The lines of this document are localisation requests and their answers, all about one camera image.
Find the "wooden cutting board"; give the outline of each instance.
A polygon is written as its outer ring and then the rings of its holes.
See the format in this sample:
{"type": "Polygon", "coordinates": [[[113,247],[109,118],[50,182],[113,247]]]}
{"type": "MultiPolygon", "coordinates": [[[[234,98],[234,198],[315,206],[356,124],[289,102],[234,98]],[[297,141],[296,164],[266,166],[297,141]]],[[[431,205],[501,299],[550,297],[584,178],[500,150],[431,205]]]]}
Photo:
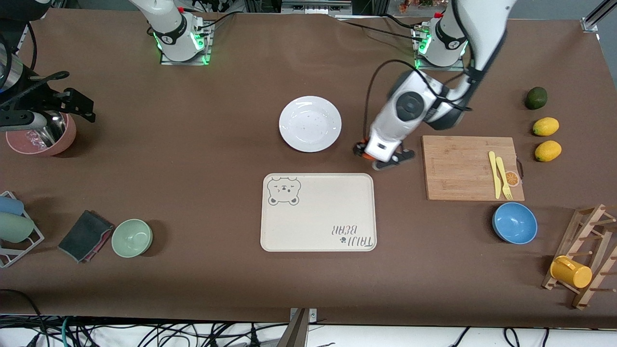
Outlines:
{"type": "MultiPolygon", "coordinates": [[[[520,177],[510,137],[422,136],[422,148],[429,200],[506,201],[503,193],[495,199],[489,151],[520,177]]],[[[510,190],[514,201],[525,200],[522,183],[510,190]]]]}

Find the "lemon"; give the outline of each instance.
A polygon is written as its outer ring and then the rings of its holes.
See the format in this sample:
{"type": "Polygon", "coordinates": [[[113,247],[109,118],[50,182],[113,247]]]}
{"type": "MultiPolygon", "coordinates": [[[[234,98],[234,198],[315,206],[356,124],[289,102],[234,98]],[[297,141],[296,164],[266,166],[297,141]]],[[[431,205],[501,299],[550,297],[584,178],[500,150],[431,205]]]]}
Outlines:
{"type": "Polygon", "coordinates": [[[537,136],[553,135],[557,129],[559,129],[559,122],[551,117],[542,118],[534,124],[534,134],[537,136]]]}
{"type": "Polygon", "coordinates": [[[561,154],[561,145],[555,141],[546,141],[536,148],[538,161],[551,161],[561,154]]]}
{"type": "Polygon", "coordinates": [[[546,105],[549,100],[549,96],[546,93],[546,89],[542,87],[533,87],[525,98],[525,106],[530,110],[537,110],[546,105]]]}

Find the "light green bowl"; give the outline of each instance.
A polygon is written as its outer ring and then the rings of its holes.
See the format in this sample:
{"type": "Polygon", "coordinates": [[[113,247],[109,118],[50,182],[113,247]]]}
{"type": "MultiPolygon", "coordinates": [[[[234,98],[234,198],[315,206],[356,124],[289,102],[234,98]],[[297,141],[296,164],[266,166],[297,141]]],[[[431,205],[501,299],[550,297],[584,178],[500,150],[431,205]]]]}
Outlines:
{"type": "Polygon", "coordinates": [[[145,252],[152,244],[152,230],[143,220],[129,219],[118,225],[112,236],[112,248],[122,258],[145,252]]]}

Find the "teal cable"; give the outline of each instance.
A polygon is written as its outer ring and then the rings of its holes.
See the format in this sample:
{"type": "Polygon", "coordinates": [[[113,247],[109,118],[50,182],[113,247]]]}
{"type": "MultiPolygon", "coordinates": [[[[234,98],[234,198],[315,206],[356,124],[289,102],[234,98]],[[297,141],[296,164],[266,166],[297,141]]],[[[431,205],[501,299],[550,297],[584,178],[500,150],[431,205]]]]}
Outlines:
{"type": "Polygon", "coordinates": [[[62,323],[62,343],[64,344],[64,347],[68,347],[68,343],[67,343],[67,322],[68,322],[68,317],[66,317],[64,319],[64,322],[62,323]]]}

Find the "orange slice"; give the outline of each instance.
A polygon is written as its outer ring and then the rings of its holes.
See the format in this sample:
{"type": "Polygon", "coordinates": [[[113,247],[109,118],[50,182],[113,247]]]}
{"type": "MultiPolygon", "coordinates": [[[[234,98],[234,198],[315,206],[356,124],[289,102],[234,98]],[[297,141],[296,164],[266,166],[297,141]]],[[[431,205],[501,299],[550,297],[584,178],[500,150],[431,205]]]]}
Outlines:
{"type": "Polygon", "coordinates": [[[518,177],[518,173],[514,171],[506,171],[505,180],[509,186],[518,186],[521,184],[521,179],[518,177]]]}

